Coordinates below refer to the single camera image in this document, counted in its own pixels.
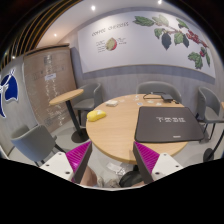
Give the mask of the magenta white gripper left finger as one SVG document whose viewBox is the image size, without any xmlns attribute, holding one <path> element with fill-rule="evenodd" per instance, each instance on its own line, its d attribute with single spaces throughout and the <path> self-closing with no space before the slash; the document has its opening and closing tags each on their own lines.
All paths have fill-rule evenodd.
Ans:
<svg viewBox="0 0 224 224">
<path fill-rule="evenodd" d="M 92 142 L 88 141 L 67 153 L 56 153 L 41 166 L 41 169 L 79 184 L 86 170 L 91 153 Z"/>
</svg>

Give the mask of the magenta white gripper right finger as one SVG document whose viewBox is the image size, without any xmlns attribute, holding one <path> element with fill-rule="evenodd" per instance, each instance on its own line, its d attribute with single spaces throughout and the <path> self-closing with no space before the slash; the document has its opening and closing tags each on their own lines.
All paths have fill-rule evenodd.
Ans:
<svg viewBox="0 0 224 224">
<path fill-rule="evenodd" d="M 159 154 L 138 142 L 133 143 L 133 153 L 145 184 L 182 169 L 182 166 L 168 153 Z"/>
</svg>

